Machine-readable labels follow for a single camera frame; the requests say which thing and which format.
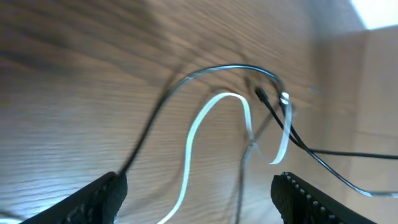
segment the wooden table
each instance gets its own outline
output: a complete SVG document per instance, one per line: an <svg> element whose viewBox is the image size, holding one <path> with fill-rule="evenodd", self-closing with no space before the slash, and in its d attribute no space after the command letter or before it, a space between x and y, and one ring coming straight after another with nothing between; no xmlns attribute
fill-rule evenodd
<svg viewBox="0 0 398 224"><path fill-rule="evenodd" d="M118 170L164 86L210 65L253 63L276 73L309 145L350 144L365 36L348 0L15 0L0 10L0 210L31 217ZM250 98L260 125L267 110L247 85L257 79L212 73L173 96L128 173L120 223L155 223L173 207L187 131L212 91ZM208 115L187 196L170 223L233 221L242 115L232 99ZM281 133L273 123L260 140L267 158ZM332 164L346 174L349 161ZM343 186L290 145L281 165L252 157L242 223L282 223L269 190L283 170L344 202Z"/></svg>

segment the wood grain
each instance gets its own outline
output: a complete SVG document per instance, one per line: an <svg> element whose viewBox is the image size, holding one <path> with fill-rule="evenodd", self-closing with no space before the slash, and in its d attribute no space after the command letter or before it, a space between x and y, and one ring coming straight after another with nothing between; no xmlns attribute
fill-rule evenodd
<svg viewBox="0 0 398 224"><path fill-rule="evenodd" d="M333 114L354 114L356 92L341 78L358 81L364 35L347 1L18 0L1 1L0 10L0 209L23 217L118 170L165 84L198 68L242 62L275 72L298 108L297 129L319 147L330 146ZM221 86L250 97L247 77L259 76L208 74L167 103L128 175L121 223L155 223L172 208L185 136L203 98ZM258 127L266 110L251 103ZM224 100L201 126L188 194L171 223L231 221L244 146L240 107ZM280 136L271 128L268 156ZM330 184L315 162L302 166L305 155L291 155L272 168L253 158L243 223L280 223L269 187L281 170Z"/></svg>

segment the beige wall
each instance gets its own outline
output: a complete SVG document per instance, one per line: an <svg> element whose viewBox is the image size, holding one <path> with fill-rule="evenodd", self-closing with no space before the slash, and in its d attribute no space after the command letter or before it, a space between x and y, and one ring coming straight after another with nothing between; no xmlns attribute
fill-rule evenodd
<svg viewBox="0 0 398 224"><path fill-rule="evenodd" d="M369 32L359 89L353 150L398 154L398 27ZM349 179L369 190L398 190L398 162L358 159ZM378 223L398 223L398 198L369 198L349 190L347 205Z"/></svg>

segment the white light patch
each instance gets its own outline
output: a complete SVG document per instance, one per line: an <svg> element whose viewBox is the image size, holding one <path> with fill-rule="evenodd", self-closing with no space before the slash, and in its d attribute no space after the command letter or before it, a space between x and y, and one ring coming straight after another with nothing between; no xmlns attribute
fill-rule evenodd
<svg viewBox="0 0 398 224"><path fill-rule="evenodd" d="M351 0L351 3L369 30L398 24L397 0Z"/></svg>

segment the wooden surface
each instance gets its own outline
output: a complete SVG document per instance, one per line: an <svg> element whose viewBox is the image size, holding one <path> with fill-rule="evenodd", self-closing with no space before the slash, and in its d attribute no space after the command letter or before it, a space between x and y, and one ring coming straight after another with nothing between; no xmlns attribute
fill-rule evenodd
<svg viewBox="0 0 398 224"><path fill-rule="evenodd" d="M280 76L309 145L351 144L364 34L348 1L35 0L1 1L0 10L0 210L31 217L118 170L164 86L219 63ZM205 75L173 96L128 173L120 223L155 223L169 212L193 116L221 86L250 98L248 77L258 75ZM251 104L256 128L267 111ZM170 223L232 221L242 114L237 100L224 100L206 118L186 199ZM260 140L267 158L280 135L272 124ZM326 159L348 173L348 160ZM282 223L269 189L283 170L344 203L344 186L319 168L292 145L281 165L253 156L242 223Z"/></svg>

